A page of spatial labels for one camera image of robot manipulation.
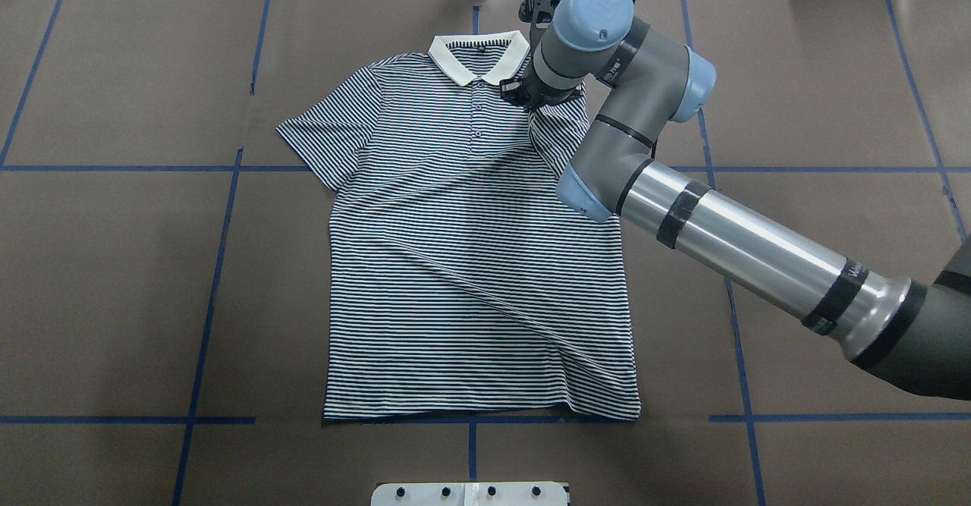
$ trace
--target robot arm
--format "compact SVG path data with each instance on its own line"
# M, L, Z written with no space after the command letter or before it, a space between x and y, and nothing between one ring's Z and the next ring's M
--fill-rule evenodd
M971 244L933 285L884 278L653 161L660 130L697 113L715 69L635 18L631 0L563 0L504 98L555 105L587 74L613 90L559 181L563 202L597 222L622 215L904 391L971 399Z

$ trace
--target white collar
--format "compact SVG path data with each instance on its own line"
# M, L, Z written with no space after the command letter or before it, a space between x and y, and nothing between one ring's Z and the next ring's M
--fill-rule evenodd
M451 54L451 50L448 49L450 43L482 43L490 42L490 40L494 42L497 39L507 40L509 46L506 47L506 52L503 53L499 62L492 67L488 74L482 77L471 73L468 68L465 68L464 64L458 62L455 55ZM485 33L481 36L435 36L431 42L431 47L428 49L428 56L448 77L451 77L452 81L457 82L462 87L474 80L482 80L489 85L499 86L499 81L513 77L520 70L520 64L523 63L527 51L529 51L529 43L519 30L514 30L513 32Z

